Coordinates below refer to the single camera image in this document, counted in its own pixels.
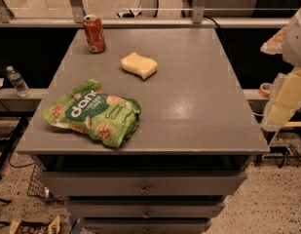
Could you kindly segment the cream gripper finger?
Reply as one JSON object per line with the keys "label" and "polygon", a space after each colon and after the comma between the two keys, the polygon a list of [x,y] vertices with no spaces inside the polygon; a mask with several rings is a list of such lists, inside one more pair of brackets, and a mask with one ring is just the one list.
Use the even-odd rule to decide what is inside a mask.
{"label": "cream gripper finger", "polygon": [[276,132],[301,109],[301,67],[294,67],[288,74],[279,73],[273,82],[261,127]]}

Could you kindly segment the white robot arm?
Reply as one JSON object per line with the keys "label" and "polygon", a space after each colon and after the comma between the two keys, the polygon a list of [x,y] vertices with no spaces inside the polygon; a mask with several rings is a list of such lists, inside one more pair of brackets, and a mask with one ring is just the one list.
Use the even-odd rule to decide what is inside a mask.
{"label": "white robot arm", "polygon": [[281,54],[293,69],[274,80],[270,100],[263,112],[261,127],[268,132],[282,128],[301,109],[301,8],[288,25],[265,42],[260,51],[268,55]]}

